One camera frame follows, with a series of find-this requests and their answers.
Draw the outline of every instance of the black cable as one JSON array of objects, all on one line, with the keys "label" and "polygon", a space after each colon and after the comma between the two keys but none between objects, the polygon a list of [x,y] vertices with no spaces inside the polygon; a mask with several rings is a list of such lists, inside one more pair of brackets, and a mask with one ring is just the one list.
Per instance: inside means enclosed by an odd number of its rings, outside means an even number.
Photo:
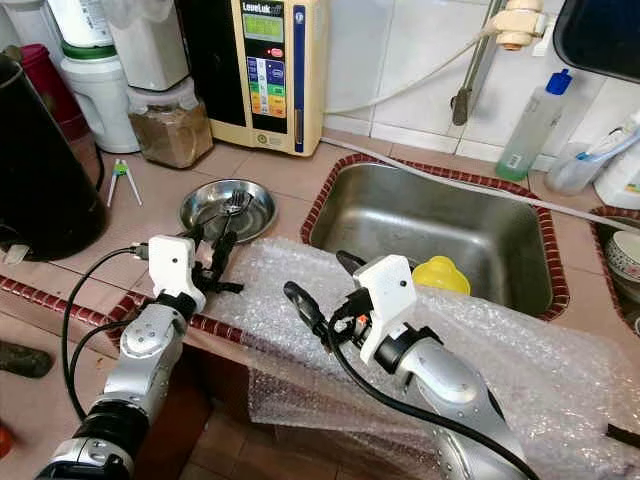
[{"label": "black cable", "polygon": [[386,395],[381,392],[369,382],[367,382],[349,363],[346,359],[342,351],[340,350],[340,345],[338,340],[336,339],[335,326],[338,320],[344,318],[343,315],[334,314],[329,321],[328,326],[328,339],[329,346],[331,347],[331,351],[336,356],[338,363],[343,368],[343,370],[351,377],[351,379],[356,382],[356,384],[365,391],[369,396],[373,397],[378,402],[386,405],[389,408],[392,408],[400,413],[404,413],[405,415],[409,415],[411,417],[417,418],[418,420],[422,420],[425,422],[433,423],[434,425],[438,425],[439,427],[446,428],[447,430],[451,430],[452,432],[463,435],[471,440],[478,442],[480,445],[488,448],[494,453],[500,455],[506,461],[511,463],[514,467],[520,470],[524,475],[527,476],[530,480],[540,480],[540,477],[536,475],[536,473],[527,465],[520,457],[516,454],[508,450],[507,448],[500,445],[495,440],[487,437],[486,435],[474,430],[473,428],[469,428],[462,423],[458,423],[455,420],[451,420],[447,417],[443,417],[442,415],[438,415],[433,412],[429,412],[427,410],[423,410],[418,407],[414,407],[413,405],[409,405],[408,403],[401,402],[396,400],[393,397]]},{"label": "black cable", "polygon": [[96,190],[100,191],[102,187],[102,182],[104,181],[104,159],[102,158],[102,151],[98,144],[95,144],[96,147],[96,158],[98,159],[98,179],[96,180]]},{"label": "black cable", "polygon": [[76,397],[77,397],[77,392],[76,392],[76,366],[78,365],[78,359],[80,358],[80,354],[82,353],[82,349],[86,346],[86,344],[89,342],[89,340],[91,340],[98,333],[104,332],[106,330],[113,330],[115,328],[126,327],[130,323],[131,323],[131,320],[125,320],[125,321],[113,322],[113,323],[106,323],[104,325],[100,325],[99,327],[94,328],[93,330],[88,332],[84,337],[82,337],[82,339],[80,340],[80,342],[76,346],[76,349],[73,352],[73,356],[71,357],[71,363],[69,364],[69,378],[71,379],[71,390],[73,391],[74,395],[76,395]]},{"label": "black cable", "polygon": [[80,401],[78,400],[78,395],[73,389],[73,383],[71,382],[71,376],[69,373],[69,351],[68,351],[68,337],[69,337],[69,319],[71,317],[71,309],[73,308],[73,304],[75,302],[76,296],[78,295],[78,291],[84,285],[84,282],[91,276],[93,272],[95,272],[100,265],[105,263],[110,258],[113,258],[117,255],[121,255],[123,253],[134,253],[134,247],[127,248],[119,248],[118,250],[114,250],[113,252],[107,253],[104,257],[98,260],[96,263],[91,265],[89,269],[85,272],[84,275],[78,280],[78,283],[71,290],[71,294],[69,294],[69,299],[67,300],[67,306],[64,309],[64,314],[62,316],[62,332],[60,336],[62,337],[62,376],[64,378],[64,384],[67,389],[67,393],[69,394],[69,399],[71,400],[71,404],[73,405],[78,418],[82,421],[86,417],[84,410],[82,409],[82,405],[80,405]]}]

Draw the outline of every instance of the dish soap bottle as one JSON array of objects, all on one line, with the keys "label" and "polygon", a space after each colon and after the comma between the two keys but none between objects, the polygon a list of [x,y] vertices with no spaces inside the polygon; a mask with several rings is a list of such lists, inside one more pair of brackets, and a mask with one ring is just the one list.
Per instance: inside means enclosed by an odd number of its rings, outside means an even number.
[{"label": "dish soap bottle", "polygon": [[534,90],[496,167],[500,177],[519,181],[527,176],[562,115],[563,95],[572,80],[568,72],[554,73],[546,87]]}]

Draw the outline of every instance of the green lid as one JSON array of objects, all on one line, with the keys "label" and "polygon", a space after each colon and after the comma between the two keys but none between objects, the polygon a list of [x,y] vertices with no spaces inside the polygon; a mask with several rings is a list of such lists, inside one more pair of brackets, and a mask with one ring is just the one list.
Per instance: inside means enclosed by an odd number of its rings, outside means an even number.
[{"label": "green lid", "polygon": [[113,57],[116,55],[116,48],[113,45],[80,48],[69,45],[63,40],[62,53],[64,53],[65,57],[74,58],[76,60],[97,60],[99,58]]}]

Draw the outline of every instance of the black kettle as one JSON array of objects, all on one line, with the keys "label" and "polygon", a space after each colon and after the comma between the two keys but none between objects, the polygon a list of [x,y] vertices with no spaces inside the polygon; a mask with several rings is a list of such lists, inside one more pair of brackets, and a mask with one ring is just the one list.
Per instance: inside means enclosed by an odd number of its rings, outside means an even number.
[{"label": "black kettle", "polygon": [[106,211],[19,63],[0,54],[0,249],[27,260],[73,255],[95,241]]}]

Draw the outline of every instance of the patterned bowl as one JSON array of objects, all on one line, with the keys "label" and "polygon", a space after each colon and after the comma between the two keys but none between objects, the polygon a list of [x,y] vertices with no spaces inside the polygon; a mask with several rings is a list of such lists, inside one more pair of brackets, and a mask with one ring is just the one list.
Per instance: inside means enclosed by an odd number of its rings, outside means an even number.
[{"label": "patterned bowl", "polygon": [[640,235],[616,232],[605,253],[611,270],[626,280],[640,283]]}]

